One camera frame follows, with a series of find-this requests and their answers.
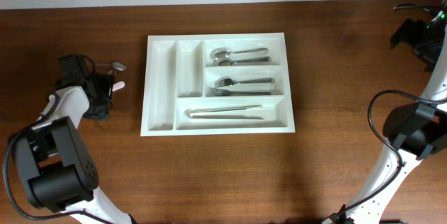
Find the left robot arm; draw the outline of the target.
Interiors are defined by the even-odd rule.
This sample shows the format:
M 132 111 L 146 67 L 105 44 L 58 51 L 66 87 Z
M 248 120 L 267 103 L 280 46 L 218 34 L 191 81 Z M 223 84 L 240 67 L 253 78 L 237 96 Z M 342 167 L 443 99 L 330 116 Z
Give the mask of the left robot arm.
M 10 203 L 23 217 L 46 221 L 71 216 L 80 223 L 134 223 L 99 187 L 96 165 L 78 132 L 78 126 L 97 95 L 110 100 L 115 78 L 95 74 L 68 82 L 59 80 L 38 120 L 8 141 L 3 159 L 3 183 Z M 33 216 L 16 202 L 10 189 L 8 162 L 13 160 L 29 203 L 48 209 Z

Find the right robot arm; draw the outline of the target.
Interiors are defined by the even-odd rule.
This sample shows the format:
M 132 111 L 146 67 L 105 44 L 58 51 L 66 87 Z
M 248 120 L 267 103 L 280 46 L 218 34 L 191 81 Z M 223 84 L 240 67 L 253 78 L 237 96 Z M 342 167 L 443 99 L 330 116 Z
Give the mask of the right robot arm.
M 324 223 L 380 223 L 389 202 L 409 173 L 422 160 L 446 148 L 446 2 L 421 5 L 432 20 L 407 19 L 390 39 L 392 47 L 405 42 L 427 65 L 431 77 L 423 93 L 388 115 L 383 130 L 373 134 L 383 143 L 380 156 L 358 194 Z

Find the metal fork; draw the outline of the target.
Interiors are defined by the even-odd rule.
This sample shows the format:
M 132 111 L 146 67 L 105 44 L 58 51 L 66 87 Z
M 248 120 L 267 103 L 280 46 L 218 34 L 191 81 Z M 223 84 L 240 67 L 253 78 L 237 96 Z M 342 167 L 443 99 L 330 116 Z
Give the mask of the metal fork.
M 272 77 L 267 77 L 267 78 L 261 78 L 261 79 L 237 81 L 237 80 L 234 80 L 229 77 L 224 77 L 224 78 L 221 78 L 221 79 L 218 79 L 217 81 L 215 81 L 214 87 L 220 88 L 220 87 L 234 86 L 236 84 L 262 84 L 262 83 L 273 84 L 273 83 L 275 83 L 275 79 Z
M 227 89 L 209 88 L 207 96 L 269 96 L 269 91 L 230 91 Z

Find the metal tongs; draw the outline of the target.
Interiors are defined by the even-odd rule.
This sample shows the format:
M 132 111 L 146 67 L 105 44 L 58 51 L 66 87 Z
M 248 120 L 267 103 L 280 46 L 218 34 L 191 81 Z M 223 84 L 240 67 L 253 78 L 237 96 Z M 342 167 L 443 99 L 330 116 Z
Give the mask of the metal tongs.
M 228 114 L 228 112 L 261 109 L 262 105 L 245 105 L 236 107 L 218 107 L 205 109 L 187 109 L 185 115 L 190 119 L 240 119 L 240 120 L 264 120 L 262 116 L 245 114 Z

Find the large metal spoon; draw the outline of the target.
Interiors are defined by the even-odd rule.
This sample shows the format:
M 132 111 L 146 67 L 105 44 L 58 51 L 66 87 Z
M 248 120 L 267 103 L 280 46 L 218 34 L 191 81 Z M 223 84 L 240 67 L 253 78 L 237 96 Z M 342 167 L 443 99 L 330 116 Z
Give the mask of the large metal spoon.
M 228 58 L 232 54 L 244 54 L 244 53 L 252 53 L 252 52 L 265 54 L 265 53 L 269 52 L 269 49 L 266 47 L 261 47 L 261 48 L 254 48 L 254 49 L 248 49 L 248 50 L 232 50 L 228 47 L 220 47 L 220 48 L 214 49 L 210 52 L 210 58 L 212 60 L 219 60 L 219 59 Z
M 258 57 L 250 59 L 237 59 L 232 60 L 231 58 L 218 59 L 213 61 L 213 66 L 240 66 L 240 65 L 256 65 L 271 62 L 271 57 Z

